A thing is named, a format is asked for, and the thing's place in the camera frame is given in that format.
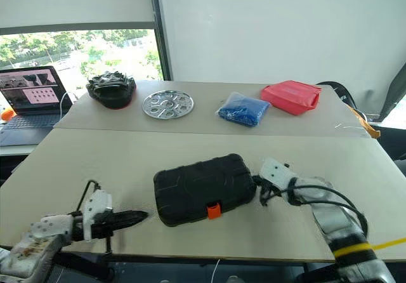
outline robotic arm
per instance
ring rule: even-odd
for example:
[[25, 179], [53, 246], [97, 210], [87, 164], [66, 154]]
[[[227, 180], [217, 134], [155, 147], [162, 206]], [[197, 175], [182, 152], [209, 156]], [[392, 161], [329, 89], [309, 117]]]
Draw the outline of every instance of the robotic arm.
[[[91, 182], [95, 183], [95, 189], [85, 202], [82, 213], [79, 208]], [[95, 181], [89, 181], [81, 202], [77, 211], [46, 216], [39, 222], [32, 223], [30, 231], [25, 233], [23, 239], [0, 260], [0, 282], [44, 282], [61, 248], [70, 245], [73, 241], [106, 238], [107, 253], [111, 253], [110, 238], [114, 234], [113, 231], [133, 226], [148, 216], [144, 211], [114, 213], [112, 196], [101, 190]], [[81, 258], [71, 255], [69, 259], [80, 260]], [[89, 264], [93, 264], [93, 268], [97, 268], [94, 273], [107, 269], [85, 259], [78, 261], [78, 264], [87, 264], [87, 267], [82, 269], [91, 268]], [[105, 279], [112, 279], [113, 276], [113, 273], [104, 275]]]
[[[385, 263], [377, 259], [367, 242], [365, 217], [332, 185], [321, 178], [302, 178], [292, 172], [288, 165], [272, 158], [264, 162], [259, 176], [262, 205], [276, 195], [295, 206], [310, 205], [314, 219], [335, 257], [335, 265], [305, 273], [298, 281], [395, 283]], [[360, 224], [352, 212], [355, 212]]]

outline silver metal plate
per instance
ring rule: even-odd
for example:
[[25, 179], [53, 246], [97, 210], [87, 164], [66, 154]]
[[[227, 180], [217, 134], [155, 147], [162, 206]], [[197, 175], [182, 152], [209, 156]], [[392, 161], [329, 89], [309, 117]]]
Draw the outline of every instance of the silver metal plate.
[[158, 91], [145, 98], [142, 108], [154, 118], [178, 118], [193, 109], [193, 99], [182, 91]]

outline blue bag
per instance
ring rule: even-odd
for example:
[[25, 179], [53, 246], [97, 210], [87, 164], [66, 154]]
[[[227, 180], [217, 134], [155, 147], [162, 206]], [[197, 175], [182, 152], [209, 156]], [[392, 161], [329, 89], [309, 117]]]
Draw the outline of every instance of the blue bag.
[[256, 126], [270, 105], [271, 103], [267, 101], [249, 98], [234, 92], [216, 113], [229, 121], [246, 126]]

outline yellow cable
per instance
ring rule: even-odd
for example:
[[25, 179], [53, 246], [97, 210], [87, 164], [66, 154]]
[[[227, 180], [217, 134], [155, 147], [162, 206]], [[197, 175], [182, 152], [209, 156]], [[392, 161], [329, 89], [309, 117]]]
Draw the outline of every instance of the yellow cable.
[[398, 240], [391, 240], [389, 242], [382, 243], [382, 244], [379, 244], [379, 245], [375, 245], [375, 246], [372, 247], [372, 249], [373, 250], [380, 250], [380, 249], [384, 249], [384, 248], [387, 248], [387, 247], [390, 247], [390, 246], [399, 245], [399, 244], [404, 243], [404, 242], [406, 242], [406, 237], [404, 237], [402, 239], [398, 239]]
[[333, 252], [333, 255], [335, 258], [339, 258], [340, 256], [345, 256], [350, 253], [357, 253], [359, 251], [364, 251], [364, 250], [369, 250], [369, 249], [372, 249], [372, 246], [369, 243], [361, 243], [361, 244], [356, 244], [356, 245], [338, 249]]

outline black pouch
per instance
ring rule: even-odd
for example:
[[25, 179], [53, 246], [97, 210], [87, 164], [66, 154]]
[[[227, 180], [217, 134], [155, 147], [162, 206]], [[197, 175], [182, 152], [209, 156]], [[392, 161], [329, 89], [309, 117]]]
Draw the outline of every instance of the black pouch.
[[154, 176], [158, 214], [165, 225], [215, 218], [251, 201], [256, 185], [240, 155], [160, 171]]
[[86, 85], [90, 97], [109, 109], [120, 109], [127, 106], [133, 96], [135, 81], [119, 72], [105, 72], [94, 77]]

